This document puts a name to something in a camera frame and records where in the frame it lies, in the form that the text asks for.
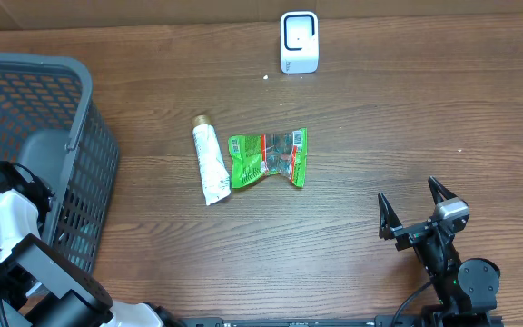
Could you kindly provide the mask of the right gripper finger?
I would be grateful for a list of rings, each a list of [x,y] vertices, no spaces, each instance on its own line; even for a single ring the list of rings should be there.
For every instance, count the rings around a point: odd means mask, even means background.
[[[379,237],[384,240],[394,239],[396,231],[402,228],[402,223],[384,193],[378,194],[378,202],[380,210]]]
[[[428,184],[435,204],[457,197],[457,195],[443,186],[434,176],[429,177]]]

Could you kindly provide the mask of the green snack bag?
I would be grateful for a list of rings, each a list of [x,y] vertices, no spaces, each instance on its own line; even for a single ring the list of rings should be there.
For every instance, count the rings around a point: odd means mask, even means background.
[[[275,133],[234,135],[228,140],[231,183],[243,188],[262,177],[282,175],[299,188],[305,184],[308,155],[306,128]]]

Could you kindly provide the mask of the white tube with gold cap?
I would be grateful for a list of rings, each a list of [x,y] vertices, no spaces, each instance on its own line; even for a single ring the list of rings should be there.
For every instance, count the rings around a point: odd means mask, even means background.
[[[192,119],[192,136],[205,202],[207,205],[218,203],[231,194],[230,176],[224,165],[216,132],[208,116],[198,115]]]

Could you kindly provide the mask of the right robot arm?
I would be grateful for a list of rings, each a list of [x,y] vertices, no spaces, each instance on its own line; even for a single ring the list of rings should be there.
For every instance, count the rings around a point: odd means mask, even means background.
[[[424,222],[404,226],[383,193],[378,194],[379,237],[394,240],[399,251],[413,249],[429,280],[410,295],[394,315],[378,316],[379,326],[501,326],[497,308],[500,269],[484,258],[459,258],[453,241],[469,221],[469,206],[435,177],[428,179],[435,203]],[[421,308],[418,315],[405,309],[425,290],[433,288],[439,303]]]

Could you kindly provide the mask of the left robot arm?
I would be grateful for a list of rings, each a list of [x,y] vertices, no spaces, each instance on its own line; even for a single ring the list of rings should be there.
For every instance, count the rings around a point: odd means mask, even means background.
[[[0,161],[0,326],[176,326],[162,306],[114,301],[44,243],[38,222],[54,193],[19,163]]]

